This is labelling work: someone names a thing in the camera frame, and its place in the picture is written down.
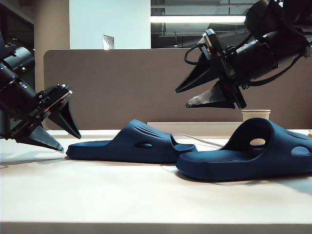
paper cup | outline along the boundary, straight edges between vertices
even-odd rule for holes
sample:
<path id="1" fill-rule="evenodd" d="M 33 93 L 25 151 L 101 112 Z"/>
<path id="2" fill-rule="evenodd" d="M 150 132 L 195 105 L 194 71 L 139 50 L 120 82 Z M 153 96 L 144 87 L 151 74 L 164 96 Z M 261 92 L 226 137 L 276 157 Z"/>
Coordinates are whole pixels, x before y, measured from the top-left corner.
<path id="1" fill-rule="evenodd" d="M 269 119 L 270 113 L 271 110 L 242 110 L 243 121 L 256 117 Z"/>
<path id="2" fill-rule="evenodd" d="M 261 117 L 269 119 L 271 110 L 242 110 L 243 121 L 246 121 L 250 118 Z M 263 139 L 254 139 L 250 142 L 251 145 L 263 145 L 265 140 Z"/>

cubicle divider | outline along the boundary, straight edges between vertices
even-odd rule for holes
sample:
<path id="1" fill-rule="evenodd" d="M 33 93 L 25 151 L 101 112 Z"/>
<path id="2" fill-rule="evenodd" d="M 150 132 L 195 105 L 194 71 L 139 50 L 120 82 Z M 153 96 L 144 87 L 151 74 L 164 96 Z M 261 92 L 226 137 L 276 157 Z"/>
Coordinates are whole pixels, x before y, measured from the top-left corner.
<path id="1" fill-rule="evenodd" d="M 44 56 L 44 83 L 45 87 L 72 86 L 70 106 L 80 129 L 121 129 L 134 118 L 145 122 L 242 121 L 241 110 L 185 107 L 191 97 L 215 83 L 175 94 L 193 68 L 184 63 L 185 52 L 50 50 Z M 242 91 L 247 108 L 271 109 L 270 118 L 285 128 L 312 126 L 311 74 L 311 61 L 301 59 L 278 80 Z M 50 122 L 48 127 L 57 129 Z"/>

fluorescent light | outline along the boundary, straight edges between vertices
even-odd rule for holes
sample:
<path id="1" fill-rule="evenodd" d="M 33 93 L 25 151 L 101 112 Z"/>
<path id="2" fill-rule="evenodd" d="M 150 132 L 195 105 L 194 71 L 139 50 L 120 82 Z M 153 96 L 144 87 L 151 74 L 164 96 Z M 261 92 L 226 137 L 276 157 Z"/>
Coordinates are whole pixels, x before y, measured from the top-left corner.
<path id="1" fill-rule="evenodd" d="M 243 23 L 245 16 L 151 16 L 151 23 Z"/>

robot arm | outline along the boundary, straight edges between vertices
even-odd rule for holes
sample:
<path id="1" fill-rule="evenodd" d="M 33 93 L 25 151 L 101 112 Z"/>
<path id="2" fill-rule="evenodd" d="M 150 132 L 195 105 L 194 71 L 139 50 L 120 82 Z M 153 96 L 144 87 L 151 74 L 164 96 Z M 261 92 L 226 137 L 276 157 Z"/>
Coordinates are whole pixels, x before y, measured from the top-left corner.
<path id="1" fill-rule="evenodd" d="M 49 118 L 71 135 L 81 138 L 70 111 L 68 85 L 57 85 L 36 93 L 22 79 L 35 67 L 32 54 L 14 44 L 5 45 L 0 34 L 0 110 L 12 120 L 20 121 L 13 129 L 1 133 L 3 138 L 58 151 L 63 147 L 41 125 Z"/>
<path id="2" fill-rule="evenodd" d="M 186 53 L 185 61 L 196 66 L 177 87 L 177 93 L 219 79 L 212 89 L 190 99 L 187 107 L 245 108 L 240 87 L 272 82 L 299 58 L 311 56 L 311 0 L 260 0 L 246 14 L 245 25 L 250 36 L 236 47 L 222 48 L 215 32 L 209 29 Z M 255 40 L 248 43 L 251 37 Z M 201 51 L 199 60 L 188 61 L 187 55 L 195 48 Z M 257 80 L 290 60 L 291 65 L 284 71 Z"/>

slide sandal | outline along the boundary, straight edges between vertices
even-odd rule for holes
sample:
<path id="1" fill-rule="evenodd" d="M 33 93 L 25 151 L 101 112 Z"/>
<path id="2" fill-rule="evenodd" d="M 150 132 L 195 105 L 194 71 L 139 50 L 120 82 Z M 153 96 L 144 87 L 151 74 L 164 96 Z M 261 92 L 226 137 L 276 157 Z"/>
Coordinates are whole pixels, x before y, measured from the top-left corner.
<path id="1" fill-rule="evenodd" d="M 133 119 L 113 140 L 72 144 L 66 153 L 73 159 L 176 163 L 180 154 L 195 151 L 194 145 L 179 144 L 170 133 Z"/>
<path id="2" fill-rule="evenodd" d="M 263 139 L 262 145 L 253 145 Z M 264 119 L 243 122 L 221 149 L 182 154 L 176 167 L 205 181 L 249 180 L 312 172 L 312 139 Z"/>

